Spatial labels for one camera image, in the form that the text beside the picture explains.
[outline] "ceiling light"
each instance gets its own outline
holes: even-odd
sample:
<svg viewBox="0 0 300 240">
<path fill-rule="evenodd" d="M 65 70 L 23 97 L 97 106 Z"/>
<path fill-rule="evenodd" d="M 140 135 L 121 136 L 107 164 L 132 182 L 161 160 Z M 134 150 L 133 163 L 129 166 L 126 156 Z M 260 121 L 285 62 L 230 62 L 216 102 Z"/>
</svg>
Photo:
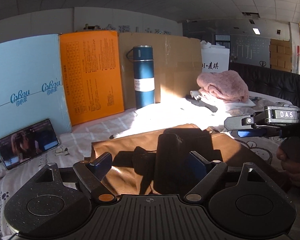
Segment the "ceiling light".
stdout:
<svg viewBox="0 0 300 240">
<path fill-rule="evenodd" d="M 257 28 L 253 28 L 253 31 L 254 31 L 255 34 L 260 35 L 260 31 Z"/>
</svg>

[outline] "pink knitted fabric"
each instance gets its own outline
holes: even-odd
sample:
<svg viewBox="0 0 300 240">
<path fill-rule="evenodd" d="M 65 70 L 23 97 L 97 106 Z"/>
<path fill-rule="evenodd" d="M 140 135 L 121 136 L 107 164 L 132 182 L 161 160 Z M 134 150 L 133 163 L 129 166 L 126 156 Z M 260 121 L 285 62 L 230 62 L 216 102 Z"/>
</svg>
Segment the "pink knitted fabric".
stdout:
<svg viewBox="0 0 300 240">
<path fill-rule="evenodd" d="M 224 103 L 246 102 L 249 99 L 247 84 L 233 70 L 201 73 L 197 78 L 197 84 L 201 87 L 199 92 L 207 99 L 217 98 Z"/>
</svg>

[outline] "brown leather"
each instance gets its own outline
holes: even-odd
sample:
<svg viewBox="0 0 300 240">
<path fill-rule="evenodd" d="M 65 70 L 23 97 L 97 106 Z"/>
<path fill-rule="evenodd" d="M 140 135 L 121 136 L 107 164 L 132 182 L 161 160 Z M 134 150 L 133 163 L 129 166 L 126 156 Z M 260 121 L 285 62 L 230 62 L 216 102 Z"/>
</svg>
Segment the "brown leather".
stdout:
<svg viewBox="0 0 300 240">
<path fill-rule="evenodd" d="M 201 131 L 194 124 L 185 124 L 93 142 L 91 161 L 104 152 L 111 153 L 113 167 L 102 182 L 113 194 L 149 194 L 153 189 L 159 135 L 175 133 L 185 141 L 184 152 L 195 150 L 208 161 L 221 160 L 233 167 L 241 167 L 245 162 L 254 162 L 281 188 L 286 190 L 289 187 L 289 180 L 254 152 L 226 134 L 211 132 L 211 130 Z"/>
</svg>

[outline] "smartphone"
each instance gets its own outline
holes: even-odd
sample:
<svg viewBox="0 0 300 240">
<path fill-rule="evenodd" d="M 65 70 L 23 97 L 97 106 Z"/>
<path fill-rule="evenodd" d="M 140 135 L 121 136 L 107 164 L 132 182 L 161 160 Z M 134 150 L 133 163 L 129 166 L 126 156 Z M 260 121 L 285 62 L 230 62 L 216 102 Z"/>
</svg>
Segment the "smartphone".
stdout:
<svg viewBox="0 0 300 240">
<path fill-rule="evenodd" d="M 0 138 L 0 156 L 11 170 L 58 145 L 50 119 L 44 119 Z"/>
</svg>

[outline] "black leather sofa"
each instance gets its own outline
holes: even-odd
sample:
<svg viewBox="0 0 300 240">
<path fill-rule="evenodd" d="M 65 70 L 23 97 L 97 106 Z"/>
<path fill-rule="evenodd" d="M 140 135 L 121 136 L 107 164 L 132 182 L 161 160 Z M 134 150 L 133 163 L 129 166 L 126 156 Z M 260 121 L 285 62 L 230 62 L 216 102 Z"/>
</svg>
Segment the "black leather sofa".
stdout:
<svg viewBox="0 0 300 240">
<path fill-rule="evenodd" d="M 300 107 L 300 75 L 261 66 L 229 63 L 239 73 L 249 91 L 290 101 Z"/>
</svg>

